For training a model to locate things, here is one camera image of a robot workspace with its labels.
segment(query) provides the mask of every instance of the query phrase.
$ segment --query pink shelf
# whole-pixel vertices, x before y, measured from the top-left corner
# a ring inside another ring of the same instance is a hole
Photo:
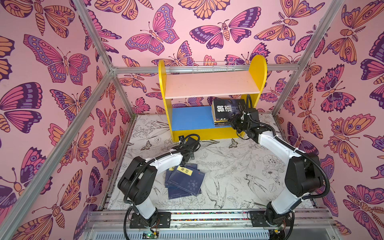
[[[249,71],[167,75],[165,99],[260,93]]]

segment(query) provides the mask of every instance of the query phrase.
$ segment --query blue shelf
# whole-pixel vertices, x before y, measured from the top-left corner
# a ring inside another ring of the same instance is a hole
[[[211,106],[172,109],[172,131],[225,127],[215,127]]]

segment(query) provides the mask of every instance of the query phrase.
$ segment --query book cover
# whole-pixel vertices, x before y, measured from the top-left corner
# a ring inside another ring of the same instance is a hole
[[[228,120],[245,109],[244,99],[214,99],[214,121]]]
[[[205,173],[191,167],[177,166],[170,175],[168,182],[194,196],[200,191]]]
[[[190,194],[181,189],[172,189],[170,187],[168,188],[168,199],[175,199],[175,198],[188,197],[188,196],[193,196],[193,194]]]
[[[197,169],[196,163],[186,163],[185,165],[189,166],[191,168]],[[171,167],[170,169],[166,170],[166,180],[165,180],[164,186],[169,187],[169,188],[173,188],[173,189],[177,189],[177,187],[172,186],[168,183],[169,176],[171,175],[171,173],[173,172],[174,169],[175,169],[175,167]]]

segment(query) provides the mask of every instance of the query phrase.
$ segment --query bookshelf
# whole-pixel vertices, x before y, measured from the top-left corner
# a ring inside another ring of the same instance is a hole
[[[256,107],[266,82],[266,61],[256,55],[248,71],[191,73],[167,75],[163,61],[159,62],[159,82],[172,140],[179,136],[198,134],[200,140],[237,138],[230,126],[215,127],[211,106],[172,108],[171,99],[208,96],[251,95]]]

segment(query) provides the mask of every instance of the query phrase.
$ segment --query bird drawing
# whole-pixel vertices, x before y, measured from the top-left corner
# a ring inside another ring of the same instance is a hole
[[[216,194],[213,194],[208,190],[207,186],[205,185],[205,190],[207,191],[207,195],[209,199],[213,202],[215,202],[215,209],[221,209],[224,207],[225,199],[227,197],[227,189],[225,188],[224,197],[220,195],[220,185],[219,183],[214,181],[215,187],[216,187]]]
[[[261,180],[264,182],[263,179],[260,179],[258,177],[255,177],[253,175],[250,175],[250,174],[246,174],[246,177],[244,177],[245,180],[248,180],[248,187],[251,189],[251,191],[257,196],[257,191],[255,189],[256,186],[258,186],[259,188],[261,188],[263,190],[263,192],[266,191],[266,188],[261,185],[260,183],[257,182],[257,179],[258,180]]]

